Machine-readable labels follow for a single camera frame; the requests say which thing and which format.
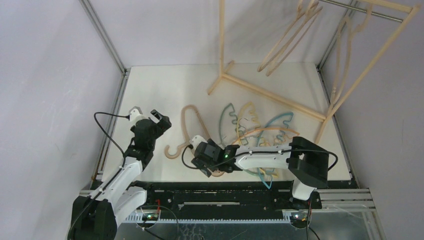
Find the wooden hanger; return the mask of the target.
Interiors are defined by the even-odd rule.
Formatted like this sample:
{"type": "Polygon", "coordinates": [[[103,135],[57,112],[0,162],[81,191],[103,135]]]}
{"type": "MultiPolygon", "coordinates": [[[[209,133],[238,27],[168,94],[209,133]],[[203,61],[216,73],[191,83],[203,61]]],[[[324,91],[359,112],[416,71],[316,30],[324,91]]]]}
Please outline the wooden hanger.
{"type": "Polygon", "coordinates": [[[188,104],[188,105],[184,106],[181,109],[181,112],[180,112],[180,123],[181,123],[181,130],[182,130],[184,142],[176,147],[176,152],[173,153],[173,154],[169,152],[170,146],[169,145],[165,146],[163,152],[168,159],[176,159],[177,157],[179,157],[182,154],[183,149],[189,145],[190,140],[192,139],[192,138],[190,138],[190,135],[189,135],[189,132],[188,132],[188,125],[187,125],[187,120],[186,120],[186,112],[188,110],[192,110],[195,113],[197,120],[198,120],[203,132],[205,133],[206,137],[208,139],[211,137],[198,108],[193,104],[188,104]]]}
{"type": "Polygon", "coordinates": [[[308,3],[299,0],[294,17],[280,39],[263,58],[257,67],[257,71],[265,71],[267,77],[272,75],[296,49],[320,15],[322,9],[323,7],[320,6],[317,0],[309,0],[308,3]]]}
{"type": "Polygon", "coordinates": [[[335,77],[332,84],[330,95],[330,109],[333,109],[336,103],[341,98],[342,92],[345,88],[348,78],[348,72],[351,64],[352,42],[354,37],[362,32],[367,26],[374,5],[368,3],[366,6],[366,16],[363,21],[353,27],[352,20],[349,16],[345,16],[338,26],[336,31],[336,63],[335,63],[335,77]]]}

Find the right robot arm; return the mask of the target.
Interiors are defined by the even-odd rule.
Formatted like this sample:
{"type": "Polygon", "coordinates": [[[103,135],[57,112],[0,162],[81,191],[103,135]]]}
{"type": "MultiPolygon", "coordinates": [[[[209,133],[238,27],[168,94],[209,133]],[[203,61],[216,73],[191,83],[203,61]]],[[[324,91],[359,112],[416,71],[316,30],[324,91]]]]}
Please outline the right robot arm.
{"type": "Polygon", "coordinates": [[[290,143],[274,146],[227,145],[221,148],[212,139],[196,135],[189,141],[194,150],[191,169],[206,176],[213,171],[232,173],[257,168],[288,170],[294,175],[289,203],[302,208],[312,192],[328,187],[329,158],[334,153],[295,136],[290,143]]]}

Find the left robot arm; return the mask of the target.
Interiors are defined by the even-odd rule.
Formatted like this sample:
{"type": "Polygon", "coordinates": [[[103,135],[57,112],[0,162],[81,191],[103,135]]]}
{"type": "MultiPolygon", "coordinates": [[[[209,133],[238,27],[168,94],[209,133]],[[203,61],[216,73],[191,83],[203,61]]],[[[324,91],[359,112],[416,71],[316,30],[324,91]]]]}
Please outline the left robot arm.
{"type": "Polygon", "coordinates": [[[122,162],[95,190],[74,200],[68,240],[113,240],[136,208],[155,205],[154,192],[131,185],[152,160],[156,140],[172,126],[168,116],[155,109],[150,113],[157,121],[144,116],[137,107],[125,116],[131,123],[132,138],[126,150],[119,148],[122,162]]]}

